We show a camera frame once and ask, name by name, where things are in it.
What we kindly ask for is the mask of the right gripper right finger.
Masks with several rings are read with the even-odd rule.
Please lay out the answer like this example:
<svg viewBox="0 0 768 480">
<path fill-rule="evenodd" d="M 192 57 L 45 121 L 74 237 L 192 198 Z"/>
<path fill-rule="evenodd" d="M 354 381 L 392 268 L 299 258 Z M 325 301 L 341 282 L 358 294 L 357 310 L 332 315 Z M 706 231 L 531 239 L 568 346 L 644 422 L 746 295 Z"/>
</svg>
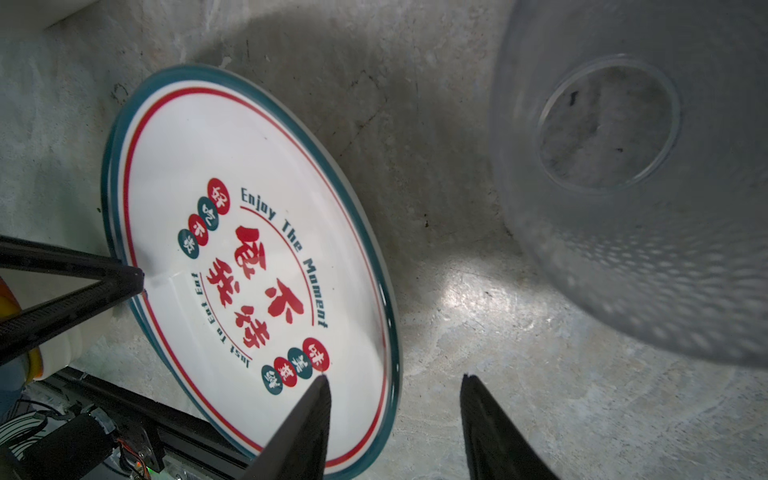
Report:
<svg viewBox="0 0 768 480">
<path fill-rule="evenodd" d="M 460 409 L 472 480 L 558 479 L 475 375 L 462 379 Z"/>
</svg>

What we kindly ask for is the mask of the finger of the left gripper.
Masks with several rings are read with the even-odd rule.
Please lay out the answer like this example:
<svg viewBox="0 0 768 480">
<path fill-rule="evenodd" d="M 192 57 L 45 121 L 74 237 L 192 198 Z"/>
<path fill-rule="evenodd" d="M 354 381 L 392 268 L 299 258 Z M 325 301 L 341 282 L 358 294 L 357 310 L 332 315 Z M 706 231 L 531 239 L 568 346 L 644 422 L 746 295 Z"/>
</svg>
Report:
<svg viewBox="0 0 768 480">
<path fill-rule="evenodd" d="M 144 290 L 144 272 L 116 258 L 8 236 L 1 238 L 1 266 L 92 282 L 2 321 L 2 364 Z"/>
</svg>

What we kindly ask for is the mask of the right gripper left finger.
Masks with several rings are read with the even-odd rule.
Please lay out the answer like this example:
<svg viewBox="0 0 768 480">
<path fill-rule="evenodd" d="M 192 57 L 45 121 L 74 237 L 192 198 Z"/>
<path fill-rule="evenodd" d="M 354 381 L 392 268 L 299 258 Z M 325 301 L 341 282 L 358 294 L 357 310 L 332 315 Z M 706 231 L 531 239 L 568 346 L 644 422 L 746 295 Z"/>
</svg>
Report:
<svg viewBox="0 0 768 480">
<path fill-rule="evenodd" d="M 328 379 L 319 376 L 241 479 L 323 479 L 331 406 Z"/>
</svg>

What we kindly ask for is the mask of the red text white plate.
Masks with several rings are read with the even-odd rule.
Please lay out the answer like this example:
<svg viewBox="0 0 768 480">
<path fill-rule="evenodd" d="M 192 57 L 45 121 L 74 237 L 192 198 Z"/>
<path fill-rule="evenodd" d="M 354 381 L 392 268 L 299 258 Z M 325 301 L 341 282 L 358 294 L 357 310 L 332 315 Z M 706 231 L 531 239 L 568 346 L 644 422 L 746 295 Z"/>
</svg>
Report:
<svg viewBox="0 0 768 480">
<path fill-rule="evenodd" d="M 325 476 L 370 467 L 401 390 L 391 282 L 351 185 L 298 118 L 241 76 L 171 67 L 121 108 L 101 183 L 110 252 L 144 274 L 131 311 L 208 423 L 255 457 L 322 376 Z"/>
</svg>

